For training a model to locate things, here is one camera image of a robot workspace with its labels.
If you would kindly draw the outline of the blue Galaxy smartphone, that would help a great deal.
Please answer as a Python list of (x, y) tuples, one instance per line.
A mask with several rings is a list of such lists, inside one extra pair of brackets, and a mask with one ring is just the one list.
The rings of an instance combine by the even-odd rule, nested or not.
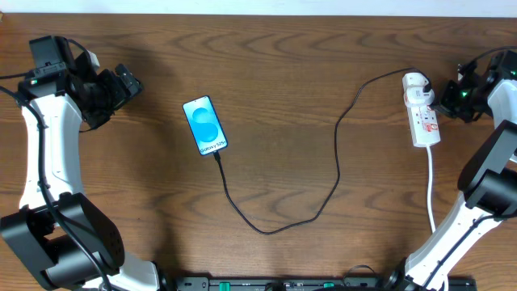
[(225, 132), (208, 95), (184, 103), (183, 112), (201, 155), (213, 154), (228, 146)]

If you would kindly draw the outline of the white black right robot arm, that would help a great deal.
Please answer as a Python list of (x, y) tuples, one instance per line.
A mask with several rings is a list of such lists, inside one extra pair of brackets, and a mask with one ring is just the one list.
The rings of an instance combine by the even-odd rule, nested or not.
[(437, 143), (436, 115), (465, 123), (490, 116), (494, 131), (460, 173), (452, 210), (416, 252), (403, 259), (380, 287), (383, 290), (445, 290), (448, 273), (484, 234), (516, 216), (516, 48), (487, 51), (490, 62), (476, 74), (477, 60), (459, 65), (458, 79), (435, 96), (428, 78), (408, 73), (403, 78), (414, 145)]

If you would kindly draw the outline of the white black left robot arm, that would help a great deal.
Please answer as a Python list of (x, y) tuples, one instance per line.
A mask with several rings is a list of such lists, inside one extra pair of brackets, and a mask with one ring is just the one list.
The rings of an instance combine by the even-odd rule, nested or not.
[(101, 70), (87, 49), (74, 56), (75, 41), (62, 36), (29, 46), (35, 66), (12, 95), (27, 126), (27, 178), (19, 210), (1, 220), (3, 240), (43, 289), (167, 289), (154, 262), (124, 249), (82, 184), (82, 125), (107, 123), (142, 92), (140, 81), (124, 65)]

